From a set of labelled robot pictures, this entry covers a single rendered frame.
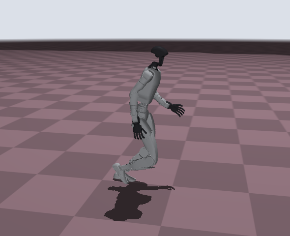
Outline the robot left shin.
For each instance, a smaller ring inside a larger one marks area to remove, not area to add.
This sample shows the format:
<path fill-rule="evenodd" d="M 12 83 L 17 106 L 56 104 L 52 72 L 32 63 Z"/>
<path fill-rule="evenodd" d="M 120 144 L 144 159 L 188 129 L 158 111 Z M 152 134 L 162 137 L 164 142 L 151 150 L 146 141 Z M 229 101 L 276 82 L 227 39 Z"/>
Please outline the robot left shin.
<path fill-rule="evenodd" d="M 140 152 L 138 152 L 131 160 L 129 160 L 129 163 L 131 163 L 133 160 L 136 160 L 136 159 L 140 159 L 140 158 L 143 158 L 140 156 Z M 129 171 L 126 171 L 125 170 L 125 173 L 127 173 Z"/>

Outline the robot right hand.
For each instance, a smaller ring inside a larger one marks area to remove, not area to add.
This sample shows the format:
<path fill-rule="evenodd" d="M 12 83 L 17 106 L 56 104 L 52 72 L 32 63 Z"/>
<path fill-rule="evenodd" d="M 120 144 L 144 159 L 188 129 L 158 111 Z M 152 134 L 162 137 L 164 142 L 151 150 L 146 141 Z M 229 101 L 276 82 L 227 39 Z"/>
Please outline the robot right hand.
<path fill-rule="evenodd" d="M 138 117 L 138 122 L 134 123 L 132 121 L 132 123 L 134 124 L 134 127 L 133 127 L 133 132 L 134 132 L 134 138 L 136 139 L 136 136 L 137 136 L 137 139 L 142 139 L 141 136 L 144 138 L 143 134 L 142 134 L 142 131 L 144 131 L 145 133 L 147 133 L 143 128 L 142 126 L 139 124 L 140 123 L 140 119 Z M 135 135 L 136 133 L 136 135 Z M 140 135 L 141 133 L 141 135 Z M 139 137 L 138 137 L 139 136 Z"/>

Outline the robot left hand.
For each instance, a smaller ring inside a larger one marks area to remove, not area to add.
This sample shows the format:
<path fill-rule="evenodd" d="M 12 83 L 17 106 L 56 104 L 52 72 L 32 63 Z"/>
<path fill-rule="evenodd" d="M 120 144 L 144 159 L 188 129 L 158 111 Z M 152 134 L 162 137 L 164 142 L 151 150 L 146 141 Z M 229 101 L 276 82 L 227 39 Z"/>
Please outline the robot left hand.
<path fill-rule="evenodd" d="M 180 114 L 181 114 L 181 115 L 184 114 L 184 111 L 185 111 L 185 110 L 182 108 L 182 105 L 181 105 L 181 104 L 172 104 L 172 103 L 170 103 L 170 102 L 168 102 L 168 101 L 166 101 L 166 103 L 170 104 L 169 107 L 168 107 L 168 109 L 171 109 L 174 113 L 176 113 L 177 115 L 179 115 L 179 117 L 181 117 Z M 179 107 L 179 106 L 181 106 L 181 107 Z M 181 109 L 182 109 L 183 111 L 182 111 Z M 179 111 L 178 111 L 178 110 L 179 110 Z M 180 111 L 181 111 L 183 114 L 182 114 Z M 177 112 L 178 112 L 178 113 L 177 113 Z M 179 113 L 180 113 L 180 114 L 179 114 Z"/>

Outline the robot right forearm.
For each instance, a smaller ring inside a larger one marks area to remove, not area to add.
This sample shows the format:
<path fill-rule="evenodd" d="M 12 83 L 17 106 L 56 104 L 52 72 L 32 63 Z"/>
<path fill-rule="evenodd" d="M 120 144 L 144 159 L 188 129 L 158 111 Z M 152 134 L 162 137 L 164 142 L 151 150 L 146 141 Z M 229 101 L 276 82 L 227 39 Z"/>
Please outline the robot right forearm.
<path fill-rule="evenodd" d="M 137 93 L 132 93 L 131 97 L 130 97 L 130 110 L 131 110 L 131 117 L 132 117 L 132 121 L 134 123 L 138 122 L 138 94 Z"/>

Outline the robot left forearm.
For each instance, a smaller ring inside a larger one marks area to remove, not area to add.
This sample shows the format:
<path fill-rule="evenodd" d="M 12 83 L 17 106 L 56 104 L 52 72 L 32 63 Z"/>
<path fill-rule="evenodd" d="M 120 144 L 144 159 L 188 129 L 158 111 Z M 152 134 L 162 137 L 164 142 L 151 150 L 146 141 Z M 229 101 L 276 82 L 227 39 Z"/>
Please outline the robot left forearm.
<path fill-rule="evenodd" d="M 157 91 L 156 91 L 153 99 L 155 99 L 159 103 L 159 105 L 162 105 L 165 108 L 168 108 L 170 105 L 170 104 L 166 103 L 166 100 L 164 98 L 162 98 Z"/>

